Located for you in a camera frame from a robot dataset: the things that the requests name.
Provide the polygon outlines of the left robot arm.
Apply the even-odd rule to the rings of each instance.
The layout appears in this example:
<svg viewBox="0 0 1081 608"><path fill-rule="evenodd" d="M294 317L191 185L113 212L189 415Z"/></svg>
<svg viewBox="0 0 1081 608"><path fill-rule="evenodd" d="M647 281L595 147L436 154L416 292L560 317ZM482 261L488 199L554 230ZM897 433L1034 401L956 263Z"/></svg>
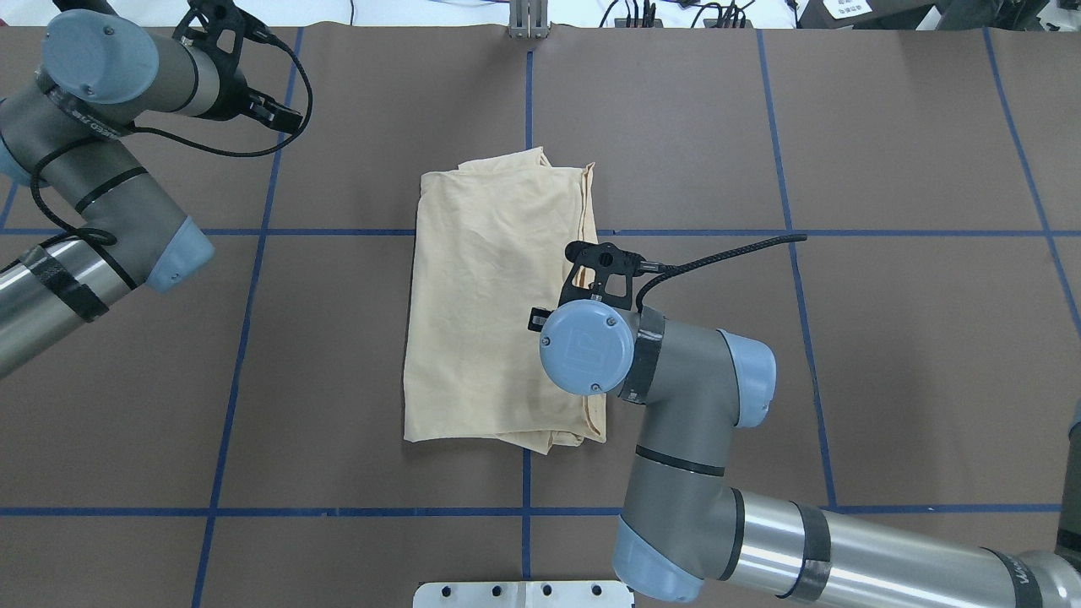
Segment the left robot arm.
<svg viewBox="0 0 1081 608"><path fill-rule="evenodd" d="M124 146L152 134L211 147L162 128L147 111L208 121L246 116L301 136L295 111L246 82L244 42L301 58L231 1L192 1L170 37L147 31L106 1L59 1L46 23L31 84L3 100L3 174L30 190L57 234L3 267L1 359L8 376L116 301L149 285L165 293L201 269L214 246Z"/></svg>

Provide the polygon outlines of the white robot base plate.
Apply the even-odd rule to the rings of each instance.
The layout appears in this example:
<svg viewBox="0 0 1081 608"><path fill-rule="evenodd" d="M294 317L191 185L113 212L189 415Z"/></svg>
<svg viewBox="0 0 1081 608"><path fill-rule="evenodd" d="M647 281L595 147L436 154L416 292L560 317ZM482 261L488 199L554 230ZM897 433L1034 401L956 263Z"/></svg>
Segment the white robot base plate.
<svg viewBox="0 0 1081 608"><path fill-rule="evenodd" d="M633 590L617 580L429 582L413 607L633 607Z"/></svg>

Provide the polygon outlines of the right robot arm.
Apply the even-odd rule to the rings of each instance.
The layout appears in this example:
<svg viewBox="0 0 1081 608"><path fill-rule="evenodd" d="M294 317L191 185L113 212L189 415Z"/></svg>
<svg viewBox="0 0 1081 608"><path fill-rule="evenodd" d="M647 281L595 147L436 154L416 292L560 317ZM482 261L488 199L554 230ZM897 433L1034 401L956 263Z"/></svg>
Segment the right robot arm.
<svg viewBox="0 0 1081 608"><path fill-rule="evenodd" d="M732 436L768 415L768 345L591 299L530 312L559 388L644 407L611 568L691 603L709 580L827 607L1077 607L1078 569L1051 551L972 548L862 523L728 481Z"/></svg>

